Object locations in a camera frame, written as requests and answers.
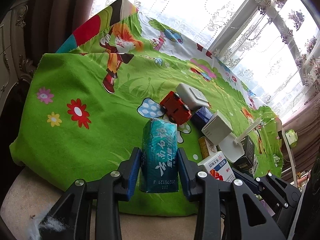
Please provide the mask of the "black product box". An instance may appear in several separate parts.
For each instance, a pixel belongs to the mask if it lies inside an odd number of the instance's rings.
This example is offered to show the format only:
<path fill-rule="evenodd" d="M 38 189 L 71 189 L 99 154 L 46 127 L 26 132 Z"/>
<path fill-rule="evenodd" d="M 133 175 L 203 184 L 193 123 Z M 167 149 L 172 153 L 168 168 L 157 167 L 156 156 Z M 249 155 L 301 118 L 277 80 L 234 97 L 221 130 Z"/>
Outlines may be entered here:
<path fill-rule="evenodd" d="M 254 153 L 255 145 L 249 135 L 241 141 L 241 144 L 244 149 L 244 155 L 233 164 L 233 167 L 239 172 L 254 178 L 258 168 L 257 156 Z"/>

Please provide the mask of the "red toy car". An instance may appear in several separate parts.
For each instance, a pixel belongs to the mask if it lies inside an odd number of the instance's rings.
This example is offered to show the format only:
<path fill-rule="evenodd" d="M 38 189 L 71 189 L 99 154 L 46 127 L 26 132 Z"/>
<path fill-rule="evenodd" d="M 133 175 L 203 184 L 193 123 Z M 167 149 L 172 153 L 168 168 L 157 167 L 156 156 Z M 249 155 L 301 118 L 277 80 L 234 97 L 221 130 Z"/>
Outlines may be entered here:
<path fill-rule="evenodd" d="M 182 101 L 177 92 L 170 91 L 160 102 L 160 105 L 169 120 L 177 125 L 186 123 L 192 116 L 191 110 Z"/>

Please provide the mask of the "white lace curtain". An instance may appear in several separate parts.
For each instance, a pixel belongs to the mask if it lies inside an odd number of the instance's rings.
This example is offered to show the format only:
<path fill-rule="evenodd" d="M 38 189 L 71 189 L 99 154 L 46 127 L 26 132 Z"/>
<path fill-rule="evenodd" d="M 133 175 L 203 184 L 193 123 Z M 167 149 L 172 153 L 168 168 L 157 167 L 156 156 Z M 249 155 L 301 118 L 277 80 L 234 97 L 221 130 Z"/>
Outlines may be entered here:
<path fill-rule="evenodd" d="M 115 0 L 93 0 L 90 15 Z M 319 25 L 301 0 L 129 0 L 230 68 L 281 120 L 319 104 Z"/>

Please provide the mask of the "teal toothpaste box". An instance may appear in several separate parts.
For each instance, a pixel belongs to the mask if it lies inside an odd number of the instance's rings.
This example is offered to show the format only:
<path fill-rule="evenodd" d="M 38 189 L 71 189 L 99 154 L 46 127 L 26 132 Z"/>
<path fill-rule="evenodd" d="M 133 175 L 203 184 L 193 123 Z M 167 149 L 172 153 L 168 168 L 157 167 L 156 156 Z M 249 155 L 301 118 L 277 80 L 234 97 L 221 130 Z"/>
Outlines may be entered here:
<path fill-rule="evenodd" d="M 139 187 L 145 193 L 178 191 L 177 125 L 151 118 L 143 129 Z"/>

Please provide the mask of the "brown side curtain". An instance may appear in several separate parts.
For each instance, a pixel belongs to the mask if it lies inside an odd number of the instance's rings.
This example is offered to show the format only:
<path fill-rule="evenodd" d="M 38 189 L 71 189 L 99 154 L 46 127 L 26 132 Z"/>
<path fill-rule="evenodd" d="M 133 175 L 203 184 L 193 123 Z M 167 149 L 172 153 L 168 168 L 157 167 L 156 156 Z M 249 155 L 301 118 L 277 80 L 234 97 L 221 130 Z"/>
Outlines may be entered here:
<path fill-rule="evenodd" d="M 35 0 L 28 57 L 38 63 L 55 53 L 72 32 L 87 21 L 93 0 Z"/>

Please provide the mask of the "white plastic switch box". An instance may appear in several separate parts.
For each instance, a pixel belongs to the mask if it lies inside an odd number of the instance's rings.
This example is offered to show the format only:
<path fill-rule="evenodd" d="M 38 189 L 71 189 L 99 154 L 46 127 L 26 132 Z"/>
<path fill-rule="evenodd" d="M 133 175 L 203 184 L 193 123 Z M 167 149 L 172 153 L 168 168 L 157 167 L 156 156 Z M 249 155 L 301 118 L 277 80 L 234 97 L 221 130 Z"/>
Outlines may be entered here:
<path fill-rule="evenodd" d="M 192 110 L 195 111 L 201 107 L 209 109 L 209 102 L 204 94 L 197 88 L 191 87 L 185 83 L 179 83 L 176 92 L 181 100 Z"/>

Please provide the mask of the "white square adapter box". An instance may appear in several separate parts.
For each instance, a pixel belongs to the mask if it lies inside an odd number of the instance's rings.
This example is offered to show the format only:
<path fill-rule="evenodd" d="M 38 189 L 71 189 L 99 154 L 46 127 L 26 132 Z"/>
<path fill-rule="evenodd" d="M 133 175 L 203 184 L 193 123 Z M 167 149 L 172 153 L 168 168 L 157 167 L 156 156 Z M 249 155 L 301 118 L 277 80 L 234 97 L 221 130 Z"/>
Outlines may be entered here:
<path fill-rule="evenodd" d="M 233 131 L 229 120 L 217 110 L 201 129 L 204 136 L 214 145 L 218 145 Z"/>

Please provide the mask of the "green tissue box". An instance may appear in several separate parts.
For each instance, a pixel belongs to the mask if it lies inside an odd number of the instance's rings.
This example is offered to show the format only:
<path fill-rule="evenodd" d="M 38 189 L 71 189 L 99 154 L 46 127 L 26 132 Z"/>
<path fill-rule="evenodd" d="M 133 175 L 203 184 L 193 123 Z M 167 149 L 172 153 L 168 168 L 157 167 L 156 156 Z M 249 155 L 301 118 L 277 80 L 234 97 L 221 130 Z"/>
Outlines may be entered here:
<path fill-rule="evenodd" d="M 297 133 L 293 129 L 290 129 L 287 132 L 285 132 L 285 135 L 286 135 L 287 141 L 289 143 L 289 146 L 291 148 L 296 147 L 297 146 L 297 141 L 298 141 Z"/>

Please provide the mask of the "white red medicine box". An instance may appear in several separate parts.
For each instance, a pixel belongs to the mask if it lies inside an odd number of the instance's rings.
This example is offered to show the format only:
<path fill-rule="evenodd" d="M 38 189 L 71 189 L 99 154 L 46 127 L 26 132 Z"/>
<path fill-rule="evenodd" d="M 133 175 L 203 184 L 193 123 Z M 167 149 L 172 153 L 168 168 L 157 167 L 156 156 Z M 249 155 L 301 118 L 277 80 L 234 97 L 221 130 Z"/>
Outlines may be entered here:
<path fill-rule="evenodd" d="M 232 182 L 235 175 L 222 151 L 211 154 L 197 164 L 202 171 L 206 171 L 217 180 Z"/>

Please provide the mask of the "dark blue small box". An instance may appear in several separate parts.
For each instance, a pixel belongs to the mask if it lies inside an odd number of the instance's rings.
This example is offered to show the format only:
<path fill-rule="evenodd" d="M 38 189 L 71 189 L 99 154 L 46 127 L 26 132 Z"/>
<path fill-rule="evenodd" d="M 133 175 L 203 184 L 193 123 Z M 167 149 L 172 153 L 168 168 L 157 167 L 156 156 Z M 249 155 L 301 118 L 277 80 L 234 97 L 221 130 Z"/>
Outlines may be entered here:
<path fill-rule="evenodd" d="M 200 131 L 212 118 L 213 113 L 206 107 L 201 107 L 193 113 L 191 122 Z"/>

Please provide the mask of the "white shelf board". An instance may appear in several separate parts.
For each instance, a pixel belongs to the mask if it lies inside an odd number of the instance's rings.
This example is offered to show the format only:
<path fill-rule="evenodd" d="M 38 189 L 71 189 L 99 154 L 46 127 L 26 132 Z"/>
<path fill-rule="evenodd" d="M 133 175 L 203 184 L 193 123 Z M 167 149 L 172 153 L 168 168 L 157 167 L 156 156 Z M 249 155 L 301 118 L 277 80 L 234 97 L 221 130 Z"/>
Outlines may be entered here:
<path fill-rule="evenodd" d="M 291 171 L 292 171 L 292 176 L 293 176 L 293 185 L 295 187 L 298 187 L 296 163 L 295 163 L 295 160 L 294 160 L 294 157 L 293 157 L 290 145 L 289 145 L 289 141 L 288 141 L 288 139 L 286 137 L 286 134 L 285 134 L 285 131 L 284 131 L 283 128 L 281 129 L 281 135 L 283 136 L 283 141 L 285 143 L 285 147 L 287 149 L 287 153 L 288 153 L 290 164 L 291 164 Z"/>

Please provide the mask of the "white paper strip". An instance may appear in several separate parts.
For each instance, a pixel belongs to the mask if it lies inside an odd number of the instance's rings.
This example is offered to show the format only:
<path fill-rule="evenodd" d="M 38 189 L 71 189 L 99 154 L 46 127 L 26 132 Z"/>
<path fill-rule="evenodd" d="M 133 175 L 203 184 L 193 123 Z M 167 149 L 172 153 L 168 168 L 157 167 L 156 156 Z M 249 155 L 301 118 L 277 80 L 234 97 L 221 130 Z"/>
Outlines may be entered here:
<path fill-rule="evenodd" d="M 239 144 L 253 129 L 255 129 L 262 121 L 262 118 L 257 118 L 248 128 L 246 128 L 237 138 L 234 139 L 235 144 Z"/>

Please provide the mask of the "yellow small box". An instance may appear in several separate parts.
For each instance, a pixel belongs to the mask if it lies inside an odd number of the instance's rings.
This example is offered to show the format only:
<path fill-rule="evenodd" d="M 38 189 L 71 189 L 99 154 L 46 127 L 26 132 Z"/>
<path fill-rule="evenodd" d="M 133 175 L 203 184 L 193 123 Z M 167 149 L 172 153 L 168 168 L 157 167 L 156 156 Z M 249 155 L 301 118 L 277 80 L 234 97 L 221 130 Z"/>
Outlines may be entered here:
<path fill-rule="evenodd" d="M 199 146 L 201 150 L 201 155 L 203 159 L 209 157 L 210 155 L 215 155 L 217 153 L 217 148 L 210 140 L 206 137 L 201 137 L 199 139 Z"/>

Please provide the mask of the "white window frame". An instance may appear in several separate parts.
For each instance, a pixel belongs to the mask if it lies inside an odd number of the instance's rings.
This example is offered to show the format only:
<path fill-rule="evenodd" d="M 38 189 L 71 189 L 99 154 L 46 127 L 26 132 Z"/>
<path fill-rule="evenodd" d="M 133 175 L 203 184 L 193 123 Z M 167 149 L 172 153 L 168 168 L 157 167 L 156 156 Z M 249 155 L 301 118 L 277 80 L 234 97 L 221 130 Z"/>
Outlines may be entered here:
<path fill-rule="evenodd" d="M 210 51 L 229 69 L 248 66 L 245 62 L 256 65 L 254 55 L 249 55 L 257 45 L 265 48 L 255 56 L 266 61 L 275 59 L 283 61 L 282 68 L 287 69 L 289 60 L 295 65 L 293 73 L 298 75 L 303 84 L 306 78 L 305 62 L 307 56 L 298 48 L 298 34 L 305 22 L 305 15 L 300 10 L 293 10 L 288 16 L 281 12 L 290 0 L 245 0 L 219 33 L 210 47 Z M 290 52 L 289 59 L 284 53 Z"/>

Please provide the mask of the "green cartoon tablecloth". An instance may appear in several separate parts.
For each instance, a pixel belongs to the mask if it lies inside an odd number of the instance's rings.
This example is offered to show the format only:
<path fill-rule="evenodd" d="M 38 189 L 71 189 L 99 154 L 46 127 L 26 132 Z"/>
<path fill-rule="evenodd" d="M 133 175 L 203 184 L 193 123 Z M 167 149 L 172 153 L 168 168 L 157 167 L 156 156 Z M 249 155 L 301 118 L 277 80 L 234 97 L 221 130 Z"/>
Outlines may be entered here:
<path fill-rule="evenodd" d="M 130 9 L 112 20 L 113 6 L 96 14 L 55 54 L 44 54 L 10 145 L 13 161 L 61 190 L 82 178 L 115 170 L 142 143 L 150 118 L 163 118 L 160 101 L 180 83 L 201 91 L 240 134 L 257 117 L 250 137 L 257 176 L 280 176 L 279 119 L 216 56 L 171 27 Z"/>

